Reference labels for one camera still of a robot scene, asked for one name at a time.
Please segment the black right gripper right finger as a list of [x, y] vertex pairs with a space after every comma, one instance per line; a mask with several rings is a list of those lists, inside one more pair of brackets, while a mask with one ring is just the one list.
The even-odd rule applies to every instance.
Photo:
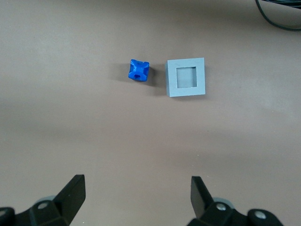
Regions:
[[280, 226], [271, 212], [251, 209], [247, 215], [239, 213], [225, 202], [215, 201], [201, 177], [191, 178], [190, 200], [196, 217], [190, 226]]

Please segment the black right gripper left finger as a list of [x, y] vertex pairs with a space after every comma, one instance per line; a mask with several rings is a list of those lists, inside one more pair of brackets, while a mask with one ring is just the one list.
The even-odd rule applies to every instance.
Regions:
[[86, 198], [85, 176], [75, 175], [52, 200], [43, 200], [16, 214], [1, 207], [2, 226], [69, 226]]

